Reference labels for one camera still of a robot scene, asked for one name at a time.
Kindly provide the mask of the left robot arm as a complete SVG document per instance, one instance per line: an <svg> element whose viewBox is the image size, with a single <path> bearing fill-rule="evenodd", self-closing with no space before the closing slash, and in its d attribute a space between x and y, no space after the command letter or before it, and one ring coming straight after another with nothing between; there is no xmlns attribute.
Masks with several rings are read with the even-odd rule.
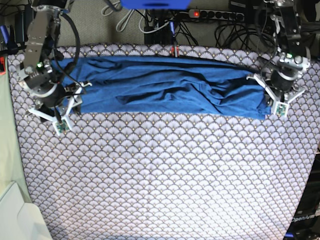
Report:
<svg viewBox="0 0 320 240"><path fill-rule="evenodd" d="M255 73L252 78L263 87L273 106L285 106L304 93L304 89L294 90L295 82L300 79L311 65L311 53L302 43L301 21L296 12L293 0L264 0L256 10L254 24L256 32L265 46L260 29L259 17L263 9L272 7L272 12L266 13L273 26L272 57L264 60L261 69L270 68L270 78L263 72Z"/></svg>

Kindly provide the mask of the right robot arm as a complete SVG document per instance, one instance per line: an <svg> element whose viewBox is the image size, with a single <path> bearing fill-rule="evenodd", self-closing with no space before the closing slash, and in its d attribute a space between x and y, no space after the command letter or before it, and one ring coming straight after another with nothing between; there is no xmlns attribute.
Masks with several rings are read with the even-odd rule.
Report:
<svg viewBox="0 0 320 240"><path fill-rule="evenodd" d="M68 16L72 0L35 0L31 8L36 12L27 29L24 61L17 70L17 82L30 95L39 99L39 109L51 117L67 115L58 112L63 101L68 100L71 110L80 115L81 93L85 90L71 73L80 57L80 36L73 20ZM72 62L62 67L64 56L58 51L61 18L70 25L75 38L75 54Z"/></svg>

